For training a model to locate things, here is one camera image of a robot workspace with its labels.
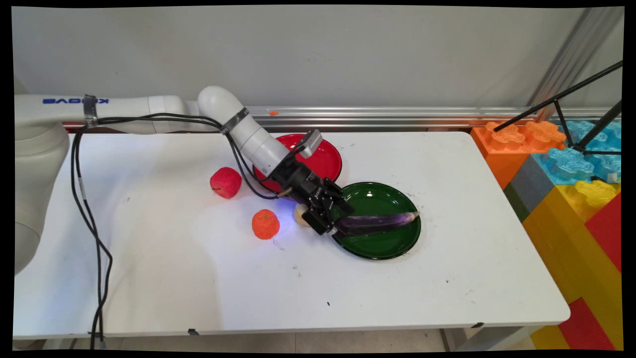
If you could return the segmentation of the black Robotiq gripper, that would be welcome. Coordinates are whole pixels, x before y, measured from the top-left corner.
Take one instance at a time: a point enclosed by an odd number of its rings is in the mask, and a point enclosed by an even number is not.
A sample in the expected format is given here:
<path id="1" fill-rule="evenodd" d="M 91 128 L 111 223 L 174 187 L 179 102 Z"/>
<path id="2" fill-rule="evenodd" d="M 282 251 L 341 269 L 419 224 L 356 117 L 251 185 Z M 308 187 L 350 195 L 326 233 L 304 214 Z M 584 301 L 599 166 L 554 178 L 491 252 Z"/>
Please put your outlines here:
<path id="1" fill-rule="evenodd" d="M 304 162 L 296 159 L 296 152 L 287 152 L 276 166 L 268 170 L 268 178 L 277 182 L 281 190 L 289 190 L 288 196 L 306 206 L 304 221 L 318 234 L 333 236 L 340 232 L 336 227 L 332 208 L 344 215 L 355 209 L 344 197 L 343 188 L 330 178 L 323 179 Z"/>

